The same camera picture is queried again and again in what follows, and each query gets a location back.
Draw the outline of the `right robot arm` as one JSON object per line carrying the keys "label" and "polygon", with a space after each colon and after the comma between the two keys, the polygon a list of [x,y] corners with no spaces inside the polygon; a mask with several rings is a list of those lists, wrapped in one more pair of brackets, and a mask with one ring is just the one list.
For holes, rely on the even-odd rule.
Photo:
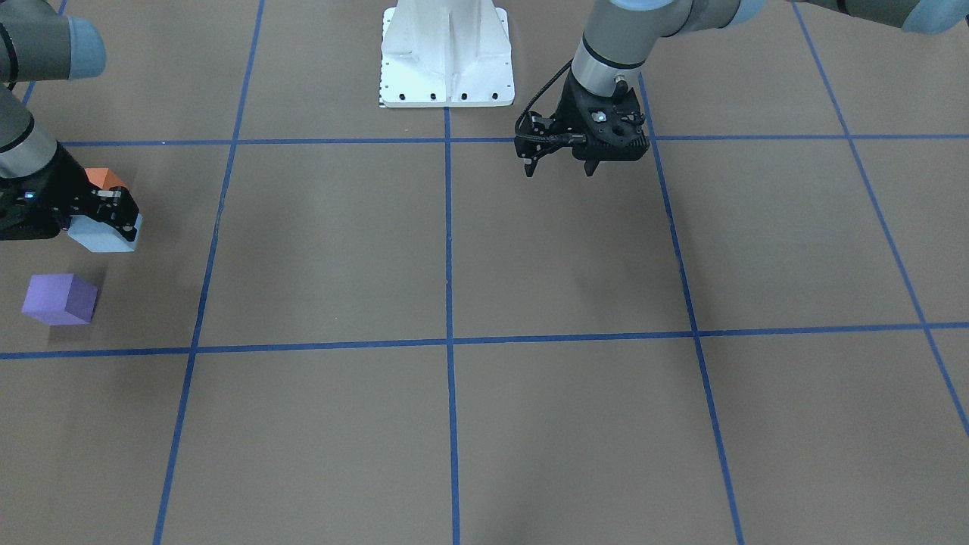
{"label": "right robot arm", "polygon": [[63,232],[93,253],[134,251],[143,217],[130,189],[107,168],[83,168],[14,93],[20,83],[100,76],[100,32],[45,1],[4,1],[1,36],[3,241]]}

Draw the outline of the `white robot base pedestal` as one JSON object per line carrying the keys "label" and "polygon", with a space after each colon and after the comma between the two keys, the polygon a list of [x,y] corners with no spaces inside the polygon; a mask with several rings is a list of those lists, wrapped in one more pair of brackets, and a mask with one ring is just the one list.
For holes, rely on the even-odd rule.
{"label": "white robot base pedestal", "polygon": [[382,17],[379,106],[506,107],[509,17],[491,1],[399,1]]}

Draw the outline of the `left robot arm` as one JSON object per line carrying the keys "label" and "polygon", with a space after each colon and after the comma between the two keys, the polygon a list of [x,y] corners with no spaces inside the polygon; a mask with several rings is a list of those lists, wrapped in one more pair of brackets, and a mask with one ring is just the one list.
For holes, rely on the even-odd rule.
{"label": "left robot arm", "polygon": [[762,1],[598,1],[577,51],[555,73],[563,79],[549,117],[527,104],[515,124],[526,176],[540,159],[568,149],[592,176],[603,162],[635,162],[650,149],[634,82],[654,45],[667,37],[751,20]]}

